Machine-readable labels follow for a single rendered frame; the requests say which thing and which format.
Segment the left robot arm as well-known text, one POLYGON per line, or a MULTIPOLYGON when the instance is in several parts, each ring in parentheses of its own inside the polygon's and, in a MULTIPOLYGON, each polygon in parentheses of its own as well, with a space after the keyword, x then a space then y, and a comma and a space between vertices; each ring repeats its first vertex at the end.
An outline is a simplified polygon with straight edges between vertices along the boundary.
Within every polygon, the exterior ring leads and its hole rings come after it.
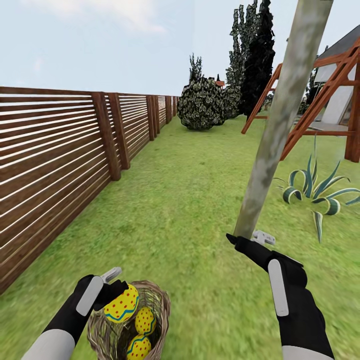
POLYGON ((121 267, 114 267, 102 276, 93 274, 81 279, 21 360, 70 360, 93 311, 101 311, 129 289, 128 283, 120 279, 109 284, 121 273, 121 267))

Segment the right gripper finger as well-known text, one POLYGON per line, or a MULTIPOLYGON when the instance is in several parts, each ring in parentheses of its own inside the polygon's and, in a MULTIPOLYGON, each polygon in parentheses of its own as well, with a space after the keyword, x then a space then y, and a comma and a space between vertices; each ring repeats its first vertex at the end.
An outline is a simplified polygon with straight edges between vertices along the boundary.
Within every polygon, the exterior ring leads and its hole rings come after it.
POLYGON ((228 240, 233 244, 235 245, 239 239, 238 236, 234 236, 234 235, 231 235, 229 233, 226 234, 226 237, 228 238, 228 240))

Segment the easter egg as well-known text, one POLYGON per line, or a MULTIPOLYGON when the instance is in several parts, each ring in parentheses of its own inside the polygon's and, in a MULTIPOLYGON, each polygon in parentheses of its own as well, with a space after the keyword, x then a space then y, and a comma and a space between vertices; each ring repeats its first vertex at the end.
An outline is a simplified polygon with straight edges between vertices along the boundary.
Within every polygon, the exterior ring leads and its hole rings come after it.
POLYGON ((130 344, 127 344, 124 358, 125 360, 143 360, 153 350, 155 344, 154 339, 136 332, 130 344))
POLYGON ((136 332, 140 335, 148 336, 154 334, 157 329, 156 315, 154 309, 150 306, 142 306, 139 312, 136 313, 133 326, 136 332))
POLYGON ((128 284, 128 287, 129 289, 104 307, 104 315, 113 324, 125 323, 139 308, 139 291, 131 284, 128 284))

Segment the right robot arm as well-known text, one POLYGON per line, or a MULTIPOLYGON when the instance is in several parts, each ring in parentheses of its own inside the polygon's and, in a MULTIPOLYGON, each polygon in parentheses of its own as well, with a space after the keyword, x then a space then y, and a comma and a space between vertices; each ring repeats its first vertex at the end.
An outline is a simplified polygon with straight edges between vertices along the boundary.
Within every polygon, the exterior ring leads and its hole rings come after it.
POLYGON ((335 360, 326 330, 326 321, 306 289, 304 265, 295 259, 270 251, 276 238, 262 230, 252 239, 226 234, 234 248, 268 272, 281 338, 283 360, 335 360))

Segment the wicker basket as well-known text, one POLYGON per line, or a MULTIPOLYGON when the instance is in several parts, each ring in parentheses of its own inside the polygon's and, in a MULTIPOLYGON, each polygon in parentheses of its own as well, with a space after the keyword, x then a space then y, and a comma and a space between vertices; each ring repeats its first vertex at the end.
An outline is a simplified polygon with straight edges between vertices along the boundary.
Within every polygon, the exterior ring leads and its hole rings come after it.
MULTIPOLYGON (((171 300, 168 298, 169 293, 167 290, 163 291, 157 284, 148 280, 132 281, 128 285, 134 286, 138 291, 146 289, 146 291, 149 291, 153 295, 157 294, 159 297, 158 313, 154 309, 157 324, 157 330, 155 331, 157 341, 150 353, 142 360, 160 360, 169 329, 169 317, 171 315, 171 300)), ((151 304, 145 297, 141 300, 141 303, 146 307, 151 304)), ((131 343, 130 341, 133 334, 128 327, 134 323, 136 314, 139 311, 140 309, 138 308, 132 317, 122 325, 118 339, 116 339, 117 336, 115 334, 113 336, 111 335, 115 327, 106 315, 104 315, 104 308, 98 313, 95 311, 92 313, 88 321, 86 339, 89 341, 91 348, 96 352, 97 360, 125 360, 123 354, 123 337, 125 332, 127 332, 128 334, 124 341, 124 345, 127 347, 127 345, 131 343), (104 325, 106 325, 105 328, 104 325), (103 330, 102 335, 100 332, 103 330)))

